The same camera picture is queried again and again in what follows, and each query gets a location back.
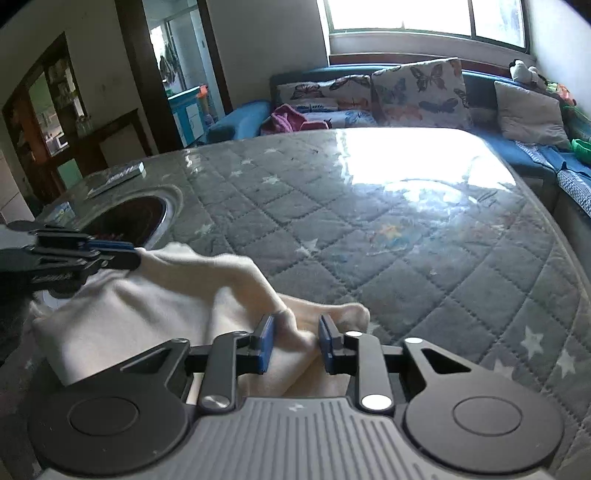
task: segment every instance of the white pillow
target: white pillow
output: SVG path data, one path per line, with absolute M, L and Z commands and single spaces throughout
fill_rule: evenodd
M 378 70 L 371 81 L 386 125 L 463 129 L 472 126 L 459 59 Z
M 571 150 L 557 99 L 504 82 L 495 82 L 495 90 L 505 138 Z

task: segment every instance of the orange object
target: orange object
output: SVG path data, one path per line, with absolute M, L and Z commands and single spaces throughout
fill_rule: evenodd
M 197 94 L 197 98 L 203 98 L 207 96 L 207 85 L 201 85 L 199 87 L 199 93 Z

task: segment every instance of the metal screw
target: metal screw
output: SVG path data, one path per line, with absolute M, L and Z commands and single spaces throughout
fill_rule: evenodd
M 223 395 L 207 395 L 203 397 L 201 405 L 209 410 L 223 410 L 230 405 L 230 400 Z
M 372 411 L 387 410 L 392 406 L 392 400 L 385 395 L 367 395 L 361 399 L 361 404 Z

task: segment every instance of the white cloth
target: white cloth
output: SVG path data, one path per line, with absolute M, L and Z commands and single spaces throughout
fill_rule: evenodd
M 203 257 L 169 244 L 141 254 L 135 271 L 105 271 L 66 305 L 34 322 L 37 342 L 64 385 L 111 367 L 171 338 L 211 343 L 234 330 L 253 331 L 266 313 L 282 312 L 264 375 L 243 375 L 243 395 L 336 396 L 348 375 L 324 372 L 317 341 L 321 313 L 340 331 L 365 331 L 360 304 L 326 306 L 276 293 L 247 257 Z M 199 382 L 189 401 L 194 402 Z

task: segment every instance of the gray pillow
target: gray pillow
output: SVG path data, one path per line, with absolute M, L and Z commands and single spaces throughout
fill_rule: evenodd
M 571 150 L 558 100 L 504 82 L 495 82 L 495 90 L 505 138 Z

